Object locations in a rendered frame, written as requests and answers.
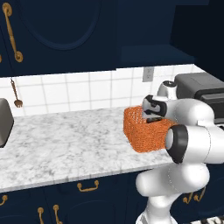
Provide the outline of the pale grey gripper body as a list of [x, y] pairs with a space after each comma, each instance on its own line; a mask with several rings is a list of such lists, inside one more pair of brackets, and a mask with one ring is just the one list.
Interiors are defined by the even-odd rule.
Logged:
[[156, 106], [153, 107], [142, 107], [142, 118], [148, 119], [148, 118], [156, 118], [161, 117], [159, 114], [160, 107]]

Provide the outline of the orange woven basket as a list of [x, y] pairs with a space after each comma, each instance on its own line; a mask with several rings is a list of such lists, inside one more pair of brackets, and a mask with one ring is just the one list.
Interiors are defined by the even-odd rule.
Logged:
[[165, 118], [146, 122], [141, 106], [126, 108], [123, 112], [123, 132], [138, 153], [164, 149], [166, 133], [173, 125], [176, 123]]

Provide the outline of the navy tall cabinet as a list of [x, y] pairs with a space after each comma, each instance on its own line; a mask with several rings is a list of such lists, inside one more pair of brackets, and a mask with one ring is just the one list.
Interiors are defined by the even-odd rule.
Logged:
[[224, 81], [224, 0], [176, 7], [171, 44], [194, 64]]

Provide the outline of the navy base cabinet door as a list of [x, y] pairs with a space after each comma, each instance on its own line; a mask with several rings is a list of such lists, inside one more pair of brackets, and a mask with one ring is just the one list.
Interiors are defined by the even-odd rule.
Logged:
[[51, 224], [46, 213], [39, 215], [33, 203], [0, 206], [0, 224]]
[[[58, 216], [63, 224], [125, 224], [125, 205], [109, 200], [90, 200], [75, 205], [54, 203], [59, 205]], [[52, 205], [52, 218], [55, 215]]]

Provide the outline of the grey toaster oven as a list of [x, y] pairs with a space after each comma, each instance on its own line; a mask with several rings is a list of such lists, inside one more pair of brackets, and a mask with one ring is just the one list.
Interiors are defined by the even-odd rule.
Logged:
[[193, 98], [208, 104], [214, 112], [214, 122], [224, 124], [224, 82], [210, 73], [181, 73], [174, 82], [177, 97]]

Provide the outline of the navy drawer front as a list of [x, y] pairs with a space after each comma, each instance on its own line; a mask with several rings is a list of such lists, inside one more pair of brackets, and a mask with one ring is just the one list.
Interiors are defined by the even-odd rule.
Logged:
[[93, 201], [117, 206], [126, 202], [132, 177], [132, 174], [124, 173], [49, 185], [45, 188], [45, 197], [49, 204], [62, 207], [74, 207]]

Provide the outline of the grey wall outlet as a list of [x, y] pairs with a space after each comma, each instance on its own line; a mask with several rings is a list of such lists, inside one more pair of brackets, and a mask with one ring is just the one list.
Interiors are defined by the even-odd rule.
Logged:
[[154, 67], [153, 66], [145, 66], [143, 68], [143, 82], [151, 82], [153, 81]]

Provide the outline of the navy wall shelf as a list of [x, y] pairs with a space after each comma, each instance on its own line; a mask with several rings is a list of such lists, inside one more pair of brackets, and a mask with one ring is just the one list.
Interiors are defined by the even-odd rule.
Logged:
[[193, 56], [172, 45], [127, 45], [121, 48], [116, 67], [156, 67], [193, 63]]

